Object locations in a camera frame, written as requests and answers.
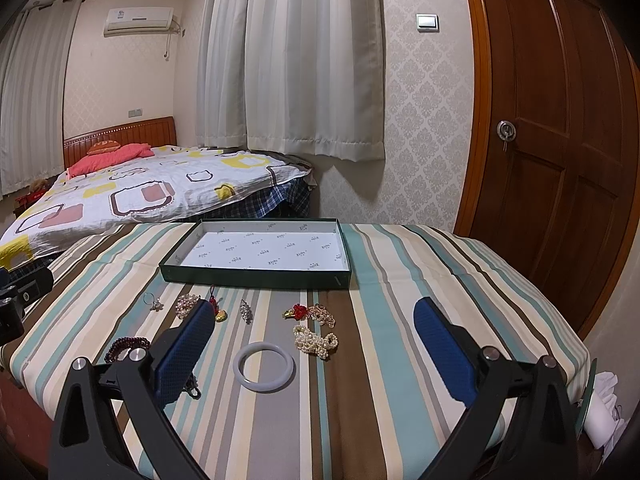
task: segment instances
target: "door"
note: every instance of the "door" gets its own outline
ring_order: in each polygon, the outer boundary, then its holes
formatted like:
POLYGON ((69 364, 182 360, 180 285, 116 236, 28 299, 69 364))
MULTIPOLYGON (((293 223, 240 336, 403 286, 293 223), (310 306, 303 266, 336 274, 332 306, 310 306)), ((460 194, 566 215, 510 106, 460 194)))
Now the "door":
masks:
POLYGON ((484 2, 492 111, 470 236, 578 330, 630 216, 638 167, 632 65, 595 0, 484 2), (513 124, 511 142, 498 137, 500 121, 513 124))

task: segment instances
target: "door frame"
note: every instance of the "door frame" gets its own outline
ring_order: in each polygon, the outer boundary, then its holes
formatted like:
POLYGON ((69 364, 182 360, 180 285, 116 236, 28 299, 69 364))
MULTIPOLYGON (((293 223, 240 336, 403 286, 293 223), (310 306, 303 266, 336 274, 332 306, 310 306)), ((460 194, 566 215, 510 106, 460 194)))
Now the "door frame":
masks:
MULTIPOLYGON (((466 166, 465 183, 460 198, 460 208, 453 232, 458 236, 468 237, 471 225, 476 216, 476 207, 480 198, 484 166, 491 135, 491 109, 492 109, 492 67, 491 67, 491 41, 489 37, 489 21, 486 15, 484 0, 468 0, 469 14, 471 18, 471 33, 474 48, 474 113, 471 124, 471 142, 469 145, 469 157, 466 166)), ((638 103, 638 124, 640 125, 640 70, 635 64, 629 51, 626 52, 631 63, 631 70, 636 87, 636 102, 638 103)), ((633 202, 625 233, 622 238, 618 255, 611 267, 607 281, 596 300, 591 312, 578 329, 581 339, 593 328, 600 314, 607 305, 607 301, 620 278, 625 267, 638 230, 640 219, 640 153, 636 169, 636 188, 634 189, 633 202)))

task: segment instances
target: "door knob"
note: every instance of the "door knob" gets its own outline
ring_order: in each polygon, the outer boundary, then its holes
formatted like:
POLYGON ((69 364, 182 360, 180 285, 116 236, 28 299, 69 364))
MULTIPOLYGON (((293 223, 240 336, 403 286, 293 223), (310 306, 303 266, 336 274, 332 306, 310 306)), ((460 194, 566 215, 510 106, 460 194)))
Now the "door knob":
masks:
POLYGON ((513 142, 516 138, 516 127, 510 121, 500 121, 495 129, 498 138, 504 142, 504 151, 507 151, 507 142, 513 142))

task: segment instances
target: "pillow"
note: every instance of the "pillow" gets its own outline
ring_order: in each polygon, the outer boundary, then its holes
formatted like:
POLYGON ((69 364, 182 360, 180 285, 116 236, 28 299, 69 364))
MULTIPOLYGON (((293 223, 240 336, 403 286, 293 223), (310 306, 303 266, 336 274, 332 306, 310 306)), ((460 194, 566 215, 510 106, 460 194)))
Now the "pillow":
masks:
POLYGON ((116 140, 101 140, 90 147, 87 155, 98 155, 99 153, 115 152, 120 147, 120 143, 116 140))
POLYGON ((66 172, 69 178, 100 171, 109 166, 116 166, 137 157, 154 156, 148 144, 126 144, 114 152, 87 155, 78 160, 66 172))

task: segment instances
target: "tray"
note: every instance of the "tray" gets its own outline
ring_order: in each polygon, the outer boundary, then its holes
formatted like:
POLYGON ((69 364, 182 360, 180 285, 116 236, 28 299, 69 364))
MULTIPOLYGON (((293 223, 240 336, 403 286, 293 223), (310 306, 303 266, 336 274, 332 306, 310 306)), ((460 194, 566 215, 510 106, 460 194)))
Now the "tray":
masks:
POLYGON ((349 288, 336 219, 201 220, 160 262, 167 282, 244 288, 349 288))

